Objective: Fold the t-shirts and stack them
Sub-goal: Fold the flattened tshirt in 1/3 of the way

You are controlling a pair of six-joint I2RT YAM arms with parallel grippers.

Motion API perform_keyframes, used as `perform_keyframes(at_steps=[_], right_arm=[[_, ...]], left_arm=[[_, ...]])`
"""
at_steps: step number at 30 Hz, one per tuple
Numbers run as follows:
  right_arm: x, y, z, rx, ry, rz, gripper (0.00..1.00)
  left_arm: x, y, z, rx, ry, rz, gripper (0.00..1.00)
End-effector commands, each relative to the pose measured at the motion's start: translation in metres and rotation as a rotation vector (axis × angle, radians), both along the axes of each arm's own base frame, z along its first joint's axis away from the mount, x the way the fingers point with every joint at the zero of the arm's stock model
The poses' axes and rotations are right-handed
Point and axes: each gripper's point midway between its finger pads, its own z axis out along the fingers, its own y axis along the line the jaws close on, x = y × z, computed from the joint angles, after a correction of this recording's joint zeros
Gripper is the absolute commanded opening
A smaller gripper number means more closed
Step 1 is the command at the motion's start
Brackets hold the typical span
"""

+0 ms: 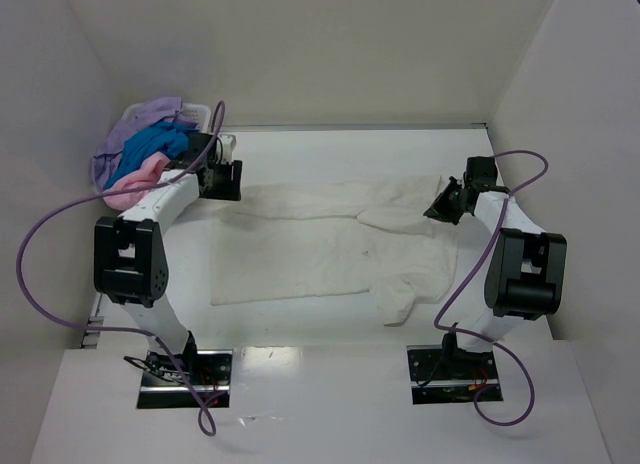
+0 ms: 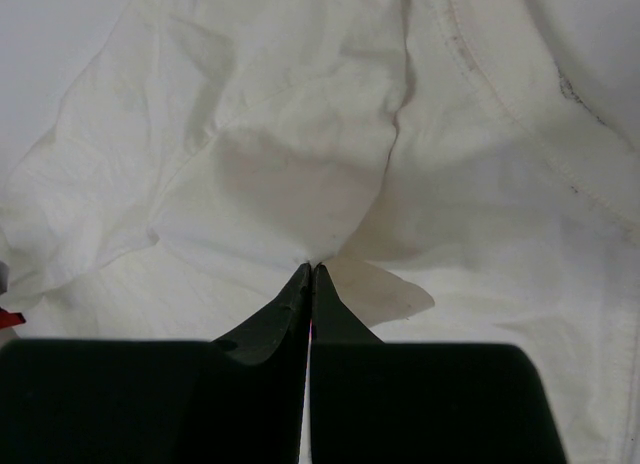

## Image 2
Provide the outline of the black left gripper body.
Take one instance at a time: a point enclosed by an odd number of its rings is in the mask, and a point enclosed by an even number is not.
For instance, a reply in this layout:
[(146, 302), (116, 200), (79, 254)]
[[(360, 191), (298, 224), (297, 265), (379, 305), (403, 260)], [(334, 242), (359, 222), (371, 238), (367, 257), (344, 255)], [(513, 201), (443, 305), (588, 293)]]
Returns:
[(25, 323), (24, 313), (14, 310), (5, 299), (9, 290), (9, 267), (1, 262), (1, 330), (12, 331)]

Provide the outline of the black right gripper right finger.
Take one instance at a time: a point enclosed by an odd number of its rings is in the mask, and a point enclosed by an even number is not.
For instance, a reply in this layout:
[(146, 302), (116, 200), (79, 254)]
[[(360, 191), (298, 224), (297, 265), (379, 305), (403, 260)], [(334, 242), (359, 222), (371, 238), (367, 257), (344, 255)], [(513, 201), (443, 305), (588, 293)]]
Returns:
[(542, 381), (518, 347), (387, 343), (312, 278), (316, 463), (563, 463)]

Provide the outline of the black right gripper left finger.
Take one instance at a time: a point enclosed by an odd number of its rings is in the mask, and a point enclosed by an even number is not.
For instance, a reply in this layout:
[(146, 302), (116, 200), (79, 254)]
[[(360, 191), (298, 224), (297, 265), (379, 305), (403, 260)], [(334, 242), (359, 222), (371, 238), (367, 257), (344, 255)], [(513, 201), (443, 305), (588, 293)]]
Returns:
[(1, 352), (5, 463), (295, 463), (309, 265), (212, 341), (16, 340)]

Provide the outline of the white t shirt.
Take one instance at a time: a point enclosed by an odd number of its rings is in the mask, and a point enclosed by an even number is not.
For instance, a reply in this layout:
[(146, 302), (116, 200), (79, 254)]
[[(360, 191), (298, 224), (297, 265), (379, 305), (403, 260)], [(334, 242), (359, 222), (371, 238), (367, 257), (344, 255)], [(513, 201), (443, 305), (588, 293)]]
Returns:
[(21, 338), (206, 339), (306, 262), (498, 341), (573, 463), (639, 459), (639, 97), (543, 0), (130, 0), (1, 180)]

